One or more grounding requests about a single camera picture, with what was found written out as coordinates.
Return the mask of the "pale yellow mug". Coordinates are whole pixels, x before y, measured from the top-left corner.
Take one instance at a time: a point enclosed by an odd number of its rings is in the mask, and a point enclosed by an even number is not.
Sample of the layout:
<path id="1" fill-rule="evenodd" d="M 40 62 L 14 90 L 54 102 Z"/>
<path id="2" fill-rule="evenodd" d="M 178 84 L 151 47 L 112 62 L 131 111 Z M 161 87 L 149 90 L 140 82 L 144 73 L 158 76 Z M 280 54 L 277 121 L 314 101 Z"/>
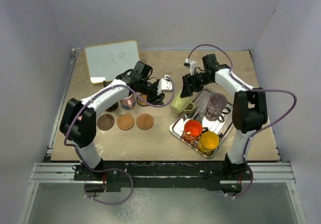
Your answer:
<path id="1" fill-rule="evenodd" d="M 177 95 L 174 97 L 171 103 L 171 110 L 180 114 L 182 112 L 193 111 L 195 109 L 195 104 L 193 102 L 193 96 L 181 98 L 182 90 L 180 90 Z"/>

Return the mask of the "pink mug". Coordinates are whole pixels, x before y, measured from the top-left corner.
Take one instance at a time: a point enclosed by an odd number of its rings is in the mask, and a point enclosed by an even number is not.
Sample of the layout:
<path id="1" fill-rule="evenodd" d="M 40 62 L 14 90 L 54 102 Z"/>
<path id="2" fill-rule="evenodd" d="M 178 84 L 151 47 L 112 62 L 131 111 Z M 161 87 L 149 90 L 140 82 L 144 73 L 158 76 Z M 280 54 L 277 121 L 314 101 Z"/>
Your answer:
<path id="1" fill-rule="evenodd" d="M 136 102 L 135 100 L 135 97 L 134 97 L 134 94 L 131 94 L 130 96 L 128 96 L 127 98 L 123 98 L 120 100 L 120 103 L 121 102 L 125 102 L 125 103 L 128 103 L 128 104 L 133 104 L 134 102 Z"/>

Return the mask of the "purple mug black rim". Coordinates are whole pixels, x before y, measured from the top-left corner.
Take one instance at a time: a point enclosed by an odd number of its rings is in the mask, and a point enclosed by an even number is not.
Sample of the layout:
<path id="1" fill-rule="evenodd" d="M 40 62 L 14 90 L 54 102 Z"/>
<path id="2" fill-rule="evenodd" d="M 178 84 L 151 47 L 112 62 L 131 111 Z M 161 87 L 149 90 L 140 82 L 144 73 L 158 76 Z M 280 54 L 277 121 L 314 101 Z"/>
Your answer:
<path id="1" fill-rule="evenodd" d="M 210 96 L 206 107 L 205 118 L 209 121 L 225 121 L 224 116 L 229 114 L 231 110 L 227 107 L 227 98 L 221 93 L 214 93 Z"/>

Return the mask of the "dark mug white interior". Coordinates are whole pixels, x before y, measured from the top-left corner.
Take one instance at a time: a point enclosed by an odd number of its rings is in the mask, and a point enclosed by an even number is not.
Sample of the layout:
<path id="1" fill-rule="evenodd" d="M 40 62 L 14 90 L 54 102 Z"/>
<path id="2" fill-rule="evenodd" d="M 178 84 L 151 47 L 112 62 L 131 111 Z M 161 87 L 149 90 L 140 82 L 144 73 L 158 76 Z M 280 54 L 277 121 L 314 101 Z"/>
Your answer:
<path id="1" fill-rule="evenodd" d="M 118 107 L 119 107 L 119 102 L 116 102 L 111 107 L 106 109 L 105 111 L 110 113 L 110 112 L 113 112 L 113 111 L 117 110 Z"/>

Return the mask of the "light wooden coaster bottom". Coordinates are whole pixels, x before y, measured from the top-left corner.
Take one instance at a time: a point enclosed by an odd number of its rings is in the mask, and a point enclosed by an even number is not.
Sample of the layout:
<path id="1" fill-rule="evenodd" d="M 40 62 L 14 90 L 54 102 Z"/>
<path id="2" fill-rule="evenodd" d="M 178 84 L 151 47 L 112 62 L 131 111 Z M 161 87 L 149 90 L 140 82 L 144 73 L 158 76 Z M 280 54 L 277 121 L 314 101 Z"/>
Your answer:
<path id="1" fill-rule="evenodd" d="M 153 117 L 149 114 L 140 114 L 136 118 L 136 125 L 141 130 L 148 130 L 150 129 L 154 124 Z"/>

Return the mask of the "light wooden coaster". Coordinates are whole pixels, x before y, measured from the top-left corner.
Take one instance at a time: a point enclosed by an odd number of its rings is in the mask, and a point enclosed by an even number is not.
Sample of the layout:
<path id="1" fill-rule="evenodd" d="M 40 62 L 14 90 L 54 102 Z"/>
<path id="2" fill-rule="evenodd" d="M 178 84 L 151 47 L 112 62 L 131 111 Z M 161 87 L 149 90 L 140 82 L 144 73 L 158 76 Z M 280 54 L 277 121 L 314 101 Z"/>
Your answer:
<path id="1" fill-rule="evenodd" d="M 136 125 L 141 130 L 148 130 L 150 129 L 154 124 L 153 117 L 149 114 L 140 114 L 136 118 Z"/>
<path id="2" fill-rule="evenodd" d="M 130 114 L 122 114 L 117 119 L 117 126 L 121 130 L 129 130 L 134 126 L 134 117 Z"/>

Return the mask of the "light wooden coaster top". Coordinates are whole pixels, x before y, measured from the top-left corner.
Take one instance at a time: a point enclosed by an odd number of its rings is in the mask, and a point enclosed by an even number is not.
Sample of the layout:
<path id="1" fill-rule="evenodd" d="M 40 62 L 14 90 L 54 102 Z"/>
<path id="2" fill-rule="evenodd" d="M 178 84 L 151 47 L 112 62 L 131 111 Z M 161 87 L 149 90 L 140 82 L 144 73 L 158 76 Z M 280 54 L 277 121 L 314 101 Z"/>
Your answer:
<path id="1" fill-rule="evenodd" d="M 134 126 L 134 117 L 130 114 L 122 114 L 117 119 L 117 126 L 121 130 L 129 130 Z"/>

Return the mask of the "dark wooden coaster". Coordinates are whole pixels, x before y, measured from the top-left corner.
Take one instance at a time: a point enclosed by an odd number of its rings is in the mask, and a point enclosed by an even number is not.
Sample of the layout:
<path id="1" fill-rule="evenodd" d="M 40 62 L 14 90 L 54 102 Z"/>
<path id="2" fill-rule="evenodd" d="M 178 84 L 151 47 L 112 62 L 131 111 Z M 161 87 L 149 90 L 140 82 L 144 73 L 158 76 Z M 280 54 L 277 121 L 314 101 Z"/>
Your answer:
<path id="1" fill-rule="evenodd" d="M 103 114 L 97 119 L 97 126 L 101 130 L 109 130 L 114 125 L 114 117 L 109 114 Z"/>

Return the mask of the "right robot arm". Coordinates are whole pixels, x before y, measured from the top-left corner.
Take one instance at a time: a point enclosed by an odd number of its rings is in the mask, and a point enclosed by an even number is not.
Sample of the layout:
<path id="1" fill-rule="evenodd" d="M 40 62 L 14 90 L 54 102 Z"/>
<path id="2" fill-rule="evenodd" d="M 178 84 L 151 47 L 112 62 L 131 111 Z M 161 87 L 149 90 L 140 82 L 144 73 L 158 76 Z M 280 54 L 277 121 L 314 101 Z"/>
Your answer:
<path id="1" fill-rule="evenodd" d="M 223 174 L 228 179 L 235 179 L 241 172 L 248 170 L 248 147 L 254 134 L 267 123 L 266 95 L 247 85 L 240 78 L 233 76 L 232 68 L 220 64 L 215 54 L 202 58 L 204 70 L 196 72 L 197 64 L 187 58 L 184 66 L 190 73 L 182 77 L 181 97 L 189 97 L 200 92 L 204 86 L 216 83 L 233 96 L 232 123 L 236 128 L 232 147 L 225 156 Z"/>

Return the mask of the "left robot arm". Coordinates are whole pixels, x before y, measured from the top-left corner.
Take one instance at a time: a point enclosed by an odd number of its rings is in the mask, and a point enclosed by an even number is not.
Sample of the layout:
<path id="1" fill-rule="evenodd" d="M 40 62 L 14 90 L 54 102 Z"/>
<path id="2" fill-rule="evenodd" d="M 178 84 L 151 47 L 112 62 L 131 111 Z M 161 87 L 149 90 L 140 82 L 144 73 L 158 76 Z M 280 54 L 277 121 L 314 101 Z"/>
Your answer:
<path id="1" fill-rule="evenodd" d="M 64 145 L 75 148 L 82 163 L 86 166 L 85 173 L 92 180 L 103 175 L 103 160 L 94 145 L 96 136 L 96 120 L 109 107 L 131 93 L 141 98 L 152 107 L 164 107 L 165 94 L 161 90 L 159 80 L 149 82 L 153 68 L 137 61 L 133 69 L 119 74 L 116 78 L 97 93 L 83 100 L 70 99 L 65 107 L 60 123 L 60 132 L 65 136 Z"/>

